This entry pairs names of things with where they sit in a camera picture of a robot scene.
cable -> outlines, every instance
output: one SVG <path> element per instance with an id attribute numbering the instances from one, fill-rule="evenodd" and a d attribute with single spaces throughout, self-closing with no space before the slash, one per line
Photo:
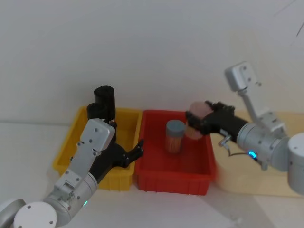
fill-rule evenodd
<path id="1" fill-rule="evenodd" d="M 231 154 L 231 150 L 229 148 L 227 148 L 227 151 L 228 151 L 228 157 L 235 156 L 235 155 L 242 155 L 242 154 L 247 155 L 247 153 L 233 153 L 233 154 Z"/>

yellow bin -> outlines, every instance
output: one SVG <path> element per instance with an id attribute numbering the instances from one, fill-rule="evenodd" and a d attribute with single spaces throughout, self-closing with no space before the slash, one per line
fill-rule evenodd
<path id="1" fill-rule="evenodd" d="M 126 151 L 130 151 L 138 143 L 139 131 L 142 122 L 142 112 L 133 109 L 116 109 L 117 122 L 116 142 Z M 86 107 L 81 107 L 74 119 L 72 127 L 68 132 L 61 150 L 53 162 L 55 170 L 62 175 L 70 164 L 70 158 L 76 153 L 76 143 L 87 123 Z M 99 183 L 100 189 L 108 190 L 129 190 L 132 184 L 135 163 L 128 168 L 115 167 Z"/>

beige surface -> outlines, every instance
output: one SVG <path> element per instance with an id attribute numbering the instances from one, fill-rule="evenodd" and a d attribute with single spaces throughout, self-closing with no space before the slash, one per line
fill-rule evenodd
<path id="1" fill-rule="evenodd" d="M 245 112 L 237 112 L 236 115 L 250 121 L 249 115 Z M 278 115 L 285 121 L 288 135 L 304 132 L 304 114 Z M 271 167 L 268 167 L 267 171 L 262 171 L 260 166 L 246 155 L 228 157 L 228 152 L 218 146 L 223 137 L 213 134 L 211 138 L 218 170 L 216 184 L 223 190 L 247 194 L 299 196 L 289 188 L 287 172 L 279 172 Z M 229 146 L 231 153 L 242 152 L 233 142 L 229 142 Z"/>

black cylinder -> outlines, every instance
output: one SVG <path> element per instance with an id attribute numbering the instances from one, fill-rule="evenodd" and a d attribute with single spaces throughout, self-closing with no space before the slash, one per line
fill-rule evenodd
<path id="1" fill-rule="evenodd" d="M 109 113 L 105 104 L 91 103 L 86 107 L 87 119 L 105 119 L 109 123 Z"/>
<path id="2" fill-rule="evenodd" d="M 115 119 L 115 96 L 114 89 L 108 85 L 101 86 L 94 90 L 95 102 L 99 104 L 105 104 L 108 108 L 109 120 Z"/>

red bin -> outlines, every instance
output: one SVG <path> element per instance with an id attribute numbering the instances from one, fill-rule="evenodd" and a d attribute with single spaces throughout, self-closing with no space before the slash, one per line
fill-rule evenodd
<path id="1" fill-rule="evenodd" d="M 139 138 L 144 139 L 144 155 L 135 164 L 138 188 L 206 195 L 216 174 L 210 136 L 198 141 L 184 137 L 180 153 L 170 154 L 165 150 L 166 123 L 173 119 L 185 123 L 185 112 L 147 110 L 142 117 Z"/>

